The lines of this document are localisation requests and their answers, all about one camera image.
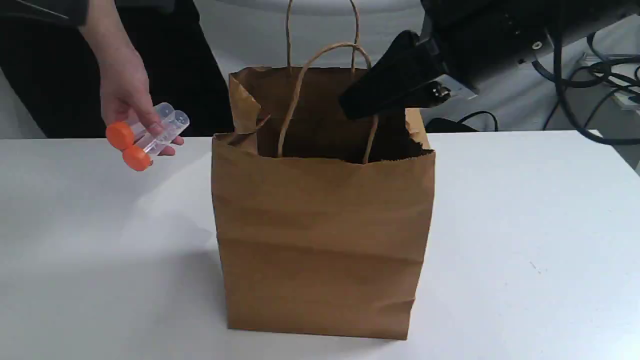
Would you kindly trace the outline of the person's bare hand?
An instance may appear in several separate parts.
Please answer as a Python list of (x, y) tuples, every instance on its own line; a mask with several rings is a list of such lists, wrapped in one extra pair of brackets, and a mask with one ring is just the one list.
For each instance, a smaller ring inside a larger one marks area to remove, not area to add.
[(108, 51), (97, 57), (100, 71), (100, 102), (102, 118), (107, 126), (107, 138), (123, 150), (134, 143), (131, 136), (120, 136), (118, 128), (131, 131), (131, 117), (149, 135), (159, 137), (164, 129), (150, 95), (149, 78), (144, 62), (134, 48)]

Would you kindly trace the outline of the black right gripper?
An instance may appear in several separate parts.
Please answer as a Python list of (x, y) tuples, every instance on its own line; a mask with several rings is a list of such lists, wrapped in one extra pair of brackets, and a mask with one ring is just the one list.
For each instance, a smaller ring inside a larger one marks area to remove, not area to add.
[(423, 0), (422, 33), (403, 30), (340, 96), (350, 120), (446, 102), (453, 82), (478, 94), (488, 80), (553, 50), (548, 0)]

